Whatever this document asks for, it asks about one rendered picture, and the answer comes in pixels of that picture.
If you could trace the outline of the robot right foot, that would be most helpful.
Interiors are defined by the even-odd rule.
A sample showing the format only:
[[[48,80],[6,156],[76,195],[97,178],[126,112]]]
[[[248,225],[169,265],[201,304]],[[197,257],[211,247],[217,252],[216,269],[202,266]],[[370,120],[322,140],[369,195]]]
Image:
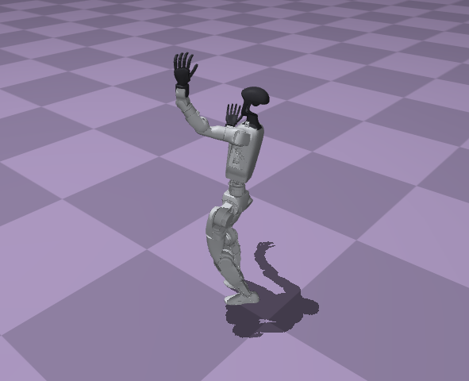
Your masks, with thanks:
[[[245,282],[246,283],[246,282]],[[234,286],[232,286],[226,279],[224,280],[224,284],[229,287],[229,288],[233,288],[233,289],[236,289]],[[247,283],[246,283],[247,285]],[[248,285],[247,285],[248,286]]]

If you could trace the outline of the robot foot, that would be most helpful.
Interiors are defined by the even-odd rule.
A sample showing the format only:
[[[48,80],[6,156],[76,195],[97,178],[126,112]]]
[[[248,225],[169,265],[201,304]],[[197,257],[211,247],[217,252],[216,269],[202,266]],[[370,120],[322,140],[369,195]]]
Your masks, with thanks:
[[[242,291],[241,291],[242,292]],[[243,292],[242,292],[243,293]],[[241,305],[245,303],[257,303],[259,301],[259,295],[255,291],[249,291],[250,297],[244,297],[240,292],[225,297],[225,304],[227,305]],[[244,294],[246,296],[246,294]]]
[[[246,283],[246,282],[245,282]],[[232,286],[226,279],[224,280],[224,284],[229,287],[229,288],[233,288],[233,289],[236,289],[234,286]],[[247,285],[247,283],[246,283]],[[248,285],[247,285],[248,286]]]

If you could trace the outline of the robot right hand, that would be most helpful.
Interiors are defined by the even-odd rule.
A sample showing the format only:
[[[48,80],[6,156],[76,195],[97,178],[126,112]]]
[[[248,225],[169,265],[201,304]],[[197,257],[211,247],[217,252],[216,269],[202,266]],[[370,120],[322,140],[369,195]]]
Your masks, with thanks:
[[[235,108],[234,108],[234,111],[233,111],[233,104],[232,104],[231,110],[230,110],[230,115],[229,115],[229,104],[228,104],[227,114],[226,114],[226,119],[225,119],[227,123],[225,124],[225,127],[227,125],[236,127],[235,125],[237,124],[237,122],[240,121],[240,119],[243,117],[242,114],[241,114],[241,116],[238,118],[238,114],[240,112],[240,106],[239,106],[239,109],[238,109],[237,113],[236,113],[236,106],[237,106],[237,104],[235,105]],[[233,114],[232,114],[232,112],[233,112]],[[235,113],[236,113],[236,115],[235,115]]]

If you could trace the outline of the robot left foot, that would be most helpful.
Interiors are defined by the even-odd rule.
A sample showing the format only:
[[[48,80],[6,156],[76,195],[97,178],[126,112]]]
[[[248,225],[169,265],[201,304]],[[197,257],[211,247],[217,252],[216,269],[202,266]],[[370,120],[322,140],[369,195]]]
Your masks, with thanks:
[[[241,291],[242,292],[242,291]],[[243,292],[242,292],[243,293]],[[249,291],[250,297],[244,297],[240,292],[225,297],[225,304],[227,305],[241,305],[245,303],[257,303],[259,301],[259,295],[255,291]],[[246,294],[244,294],[246,296]]]

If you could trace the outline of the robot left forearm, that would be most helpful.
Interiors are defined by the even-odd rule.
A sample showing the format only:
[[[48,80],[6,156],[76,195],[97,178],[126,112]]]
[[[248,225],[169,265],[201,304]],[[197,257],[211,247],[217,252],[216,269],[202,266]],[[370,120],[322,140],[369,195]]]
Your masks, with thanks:
[[[198,132],[204,133],[208,129],[208,124],[199,116],[198,110],[196,110],[193,104],[190,102],[189,96],[186,98],[185,89],[176,89],[175,92],[176,101],[175,104],[181,109],[185,115],[186,121]]]

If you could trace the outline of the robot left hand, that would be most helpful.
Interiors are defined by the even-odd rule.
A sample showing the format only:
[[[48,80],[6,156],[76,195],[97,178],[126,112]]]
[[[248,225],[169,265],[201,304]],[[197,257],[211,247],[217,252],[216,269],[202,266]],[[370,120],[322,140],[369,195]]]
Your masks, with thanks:
[[[183,57],[183,67],[181,67],[181,65],[182,65],[182,56],[183,56],[183,52],[182,52],[179,55],[178,69],[177,69],[178,55],[179,54],[176,54],[175,58],[174,58],[174,75],[175,75],[175,79],[178,82],[178,83],[175,84],[175,92],[176,92],[177,88],[185,89],[186,90],[186,98],[187,98],[188,95],[189,95],[189,84],[188,84],[188,82],[190,82],[190,77],[195,73],[198,65],[195,64],[194,69],[190,73],[190,69],[189,69],[190,68],[190,62],[191,62],[191,59],[194,55],[193,54],[190,55],[190,57],[187,61],[187,65],[186,65],[186,57],[188,55],[188,52],[186,52],[184,57]]]

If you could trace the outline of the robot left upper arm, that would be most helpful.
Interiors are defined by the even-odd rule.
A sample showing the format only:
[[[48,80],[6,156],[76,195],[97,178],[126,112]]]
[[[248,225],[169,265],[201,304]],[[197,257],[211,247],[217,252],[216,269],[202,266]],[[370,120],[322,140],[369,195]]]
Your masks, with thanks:
[[[198,134],[217,140],[223,140],[239,147],[242,147],[243,145],[249,145],[251,135],[243,129],[231,129],[219,125],[210,126],[208,120],[205,117],[201,118],[208,124],[208,129],[204,133],[200,133],[195,130]]]

